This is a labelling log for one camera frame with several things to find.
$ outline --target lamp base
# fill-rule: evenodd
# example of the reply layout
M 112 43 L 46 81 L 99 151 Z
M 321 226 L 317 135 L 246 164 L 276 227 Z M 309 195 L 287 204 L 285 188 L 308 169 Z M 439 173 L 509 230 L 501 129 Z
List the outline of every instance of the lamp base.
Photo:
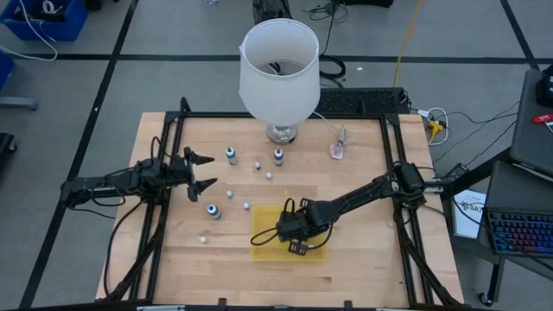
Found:
M 297 134 L 297 126 L 267 125 L 267 137 L 274 144 L 289 144 L 294 141 Z

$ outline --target red object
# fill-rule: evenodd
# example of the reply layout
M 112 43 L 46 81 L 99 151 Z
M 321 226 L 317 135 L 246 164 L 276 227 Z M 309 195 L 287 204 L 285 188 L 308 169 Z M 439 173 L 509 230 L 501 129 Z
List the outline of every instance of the red object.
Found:
M 540 123 L 546 123 L 546 122 L 549 122 L 549 121 L 553 121 L 553 113 L 534 117 L 533 122 L 535 124 L 540 124 Z

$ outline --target yellow connector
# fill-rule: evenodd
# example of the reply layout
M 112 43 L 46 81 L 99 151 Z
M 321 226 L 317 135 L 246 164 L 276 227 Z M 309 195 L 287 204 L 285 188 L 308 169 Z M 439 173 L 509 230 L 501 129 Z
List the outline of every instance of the yellow connector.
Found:
M 430 138 L 429 143 L 434 142 L 434 137 L 439 132 L 443 131 L 444 127 L 443 125 L 437 123 L 436 121 L 430 121 L 429 122 L 429 129 L 432 131 L 432 137 Z

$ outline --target blue bin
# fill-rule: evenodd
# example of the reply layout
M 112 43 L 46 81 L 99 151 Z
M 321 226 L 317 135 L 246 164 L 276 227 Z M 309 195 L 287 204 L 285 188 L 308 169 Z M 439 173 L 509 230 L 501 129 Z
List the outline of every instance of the blue bin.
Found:
M 31 25 L 45 40 L 51 37 L 56 41 L 75 41 L 83 29 L 86 17 L 88 16 L 88 10 L 83 4 L 83 0 L 50 1 L 54 4 L 55 8 L 63 5 L 66 20 L 64 22 L 43 22 L 41 27 L 39 25 L 41 22 L 31 20 Z M 42 10 L 42 0 L 23 0 L 23 4 L 30 16 L 32 16 L 33 12 Z M 6 25 L 21 40 L 40 40 L 26 21 L 12 19 L 19 7 L 21 7 L 19 0 L 10 0 L 10 3 L 8 3 L 0 15 L 0 23 Z
M 8 55 L 0 52 L 0 90 L 14 69 L 14 61 Z

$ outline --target small bottle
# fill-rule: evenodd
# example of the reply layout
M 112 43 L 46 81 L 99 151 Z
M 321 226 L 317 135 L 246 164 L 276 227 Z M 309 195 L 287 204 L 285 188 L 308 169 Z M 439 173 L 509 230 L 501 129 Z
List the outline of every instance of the small bottle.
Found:
M 209 213 L 212 219 L 217 220 L 221 218 L 221 211 L 214 204 L 210 204 L 207 207 L 207 212 Z
M 284 152 L 282 149 L 275 149 L 275 165 L 281 166 L 284 163 Z
M 236 152 L 234 152 L 234 148 L 229 147 L 226 149 L 226 158 L 228 159 L 228 162 L 231 163 L 231 165 L 238 164 L 238 158 L 236 157 Z

